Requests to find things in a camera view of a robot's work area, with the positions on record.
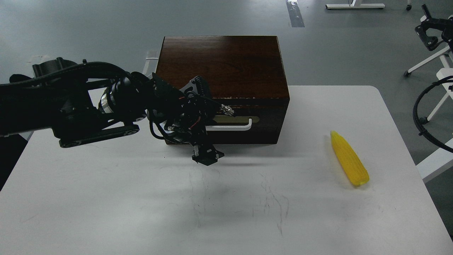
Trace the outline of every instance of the box lid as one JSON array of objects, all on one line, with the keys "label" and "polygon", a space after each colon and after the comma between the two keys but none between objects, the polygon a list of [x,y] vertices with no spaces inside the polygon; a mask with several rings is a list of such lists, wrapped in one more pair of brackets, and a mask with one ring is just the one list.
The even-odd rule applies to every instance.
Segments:
[{"label": "box lid", "polygon": [[200,75],[228,104],[289,102],[276,36],[166,36],[156,73],[176,88]]}]

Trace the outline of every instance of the caster wheel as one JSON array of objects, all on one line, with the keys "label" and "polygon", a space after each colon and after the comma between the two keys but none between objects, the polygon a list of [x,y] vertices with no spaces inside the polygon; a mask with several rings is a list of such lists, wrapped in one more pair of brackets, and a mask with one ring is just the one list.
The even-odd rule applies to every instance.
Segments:
[{"label": "caster wheel", "polygon": [[419,118],[419,121],[422,125],[425,125],[426,123],[429,122],[427,117],[421,117]]}]

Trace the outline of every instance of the white table leg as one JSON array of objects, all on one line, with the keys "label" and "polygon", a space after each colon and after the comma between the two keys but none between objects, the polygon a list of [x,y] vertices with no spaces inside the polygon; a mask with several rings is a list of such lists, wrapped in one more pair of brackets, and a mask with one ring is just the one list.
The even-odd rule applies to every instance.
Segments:
[{"label": "white table leg", "polygon": [[445,48],[443,48],[442,50],[434,53],[433,55],[431,55],[430,57],[428,57],[427,59],[423,60],[422,62],[416,64],[414,67],[410,68],[409,70],[407,70],[408,73],[411,73],[413,72],[414,70],[416,70],[417,68],[419,67],[422,67],[424,66],[425,64],[427,64],[428,62],[430,62],[431,60],[437,58],[437,57],[440,57],[441,55],[445,54],[446,52],[448,52],[450,50],[450,47],[447,45]]},{"label": "white table leg", "polygon": [[327,9],[369,9],[369,8],[385,8],[385,4],[362,4],[362,0],[354,0],[352,4],[326,5]]},{"label": "white table leg", "polygon": [[447,57],[445,55],[442,55],[439,58],[440,61],[442,62],[443,67],[450,68],[450,63],[448,62]]},{"label": "white table leg", "polygon": [[427,117],[428,121],[430,121],[434,117],[436,112],[439,110],[439,108],[443,105],[443,103],[447,100],[448,97],[449,97],[449,94],[445,93],[445,95],[442,97],[442,99],[439,101],[439,103],[436,105],[436,107],[434,107],[434,110]]},{"label": "white table leg", "polygon": [[[446,145],[453,147],[453,138]],[[451,167],[453,167],[453,153],[441,148],[437,149],[417,165],[424,183],[427,183]]]}]

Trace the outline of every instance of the wood grain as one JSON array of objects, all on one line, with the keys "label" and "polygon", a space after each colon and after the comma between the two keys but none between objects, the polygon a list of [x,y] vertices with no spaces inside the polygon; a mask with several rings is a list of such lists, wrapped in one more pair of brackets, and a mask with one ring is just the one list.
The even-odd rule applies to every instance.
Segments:
[{"label": "wood grain", "polygon": [[156,73],[176,88],[200,75],[218,102],[260,117],[245,132],[209,132],[214,143],[277,143],[289,92],[276,36],[167,36]]}]

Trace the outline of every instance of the scratch mark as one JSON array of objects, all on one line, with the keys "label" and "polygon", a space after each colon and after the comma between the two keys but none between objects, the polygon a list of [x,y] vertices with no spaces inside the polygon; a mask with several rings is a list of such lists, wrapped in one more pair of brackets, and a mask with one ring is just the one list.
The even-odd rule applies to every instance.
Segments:
[{"label": "scratch mark", "polygon": [[280,235],[283,236],[282,225],[277,223],[277,228],[280,230]]},{"label": "scratch mark", "polygon": [[24,220],[24,221],[20,221],[20,223],[25,223],[25,222],[27,222],[27,221],[33,219],[34,217],[36,217],[38,214],[39,214],[39,213],[37,213],[37,214],[31,216],[30,218],[28,218],[28,219],[26,219],[26,220]]},{"label": "scratch mark", "polygon": [[286,219],[286,218],[288,218],[288,212],[289,212],[289,199],[287,197],[283,196],[283,195],[282,195],[282,197],[284,199],[286,199],[286,214],[284,216],[284,218]]},{"label": "scratch mark", "polygon": [[272,193],[272,196],[273,196],[273,198],[275,199],[275,201],[277,201],[277,204],[279,204],[279,206],[280,206],[280,225],[277,224],[277,227],[278,227],[279,230],[280,230],[280,234],[283,236],[283,232],[282,232],[282,224],[283,224],[282,205],[281,205],[280,202],[275,198],[275,196],[274,196],[273,193]]},{"label": "scratch mark", "polygon": [[192,184],[192,174],[191,173],[189,173],[189,182],[190,182],[190,186],[192,187],[192,194],[190,196],[190,200],[192,201],[193,212],[195,213],[195,216],[197,217],[197,226],[200,227],[201,226],[200,217],[198,216],[199,211],[197,210],[197,208],[195,206],[195,201],[193,200],[193,184]]}]

